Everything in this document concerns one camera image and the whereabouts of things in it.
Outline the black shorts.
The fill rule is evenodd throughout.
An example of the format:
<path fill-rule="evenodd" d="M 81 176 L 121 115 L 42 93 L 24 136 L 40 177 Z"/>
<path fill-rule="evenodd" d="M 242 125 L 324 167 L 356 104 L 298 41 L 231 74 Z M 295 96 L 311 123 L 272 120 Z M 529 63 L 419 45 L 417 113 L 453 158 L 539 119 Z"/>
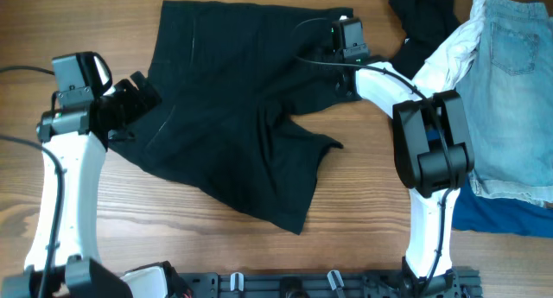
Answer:
<path fill-rule="evenodd" d="M 340 100 L 331 24 L 350 8 L 165 1 L 148 80 L 162 102 L 111 149 L 238 212 L 303 229 L 326 153 L 293 116 Z"/>

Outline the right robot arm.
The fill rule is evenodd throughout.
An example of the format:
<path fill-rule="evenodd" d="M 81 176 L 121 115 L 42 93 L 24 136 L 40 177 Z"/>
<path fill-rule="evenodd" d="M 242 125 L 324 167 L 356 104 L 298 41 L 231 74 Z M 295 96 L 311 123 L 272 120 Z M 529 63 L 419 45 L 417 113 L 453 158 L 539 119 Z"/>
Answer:
<path fill-rule="evenodd" d="M 360 19 L 331 28 L 338 64 L 353 93 L 391 118 L 394 163 L 410 195 L 410 242 L 397 288 L 402 297 L 454 297 L 450 259 L 454 205 L 474 167 L 466 116 L 454 91 L 426 95 L 390 64 L 369 55 Z"/>

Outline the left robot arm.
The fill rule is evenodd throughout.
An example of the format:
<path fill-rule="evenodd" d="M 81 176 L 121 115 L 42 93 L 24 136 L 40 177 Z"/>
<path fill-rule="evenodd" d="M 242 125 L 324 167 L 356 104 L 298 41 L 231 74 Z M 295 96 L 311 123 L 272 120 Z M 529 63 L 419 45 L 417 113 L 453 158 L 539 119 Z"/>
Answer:
<path fill-rule="evenodd" d="M 180 277 L 167 263 L 154 263 L 117 276 L 100 260 L 97 242 L 99 178 L 115 135 L 160 104 L 140 73 L 113 83 L 95 52 L 56 57 L 50 70 L 57 83 L 51 107 L 37 124 L 44 182 L 34 241 L 20 275 L 4 278 L 3 297 L 171 297 Z"/>

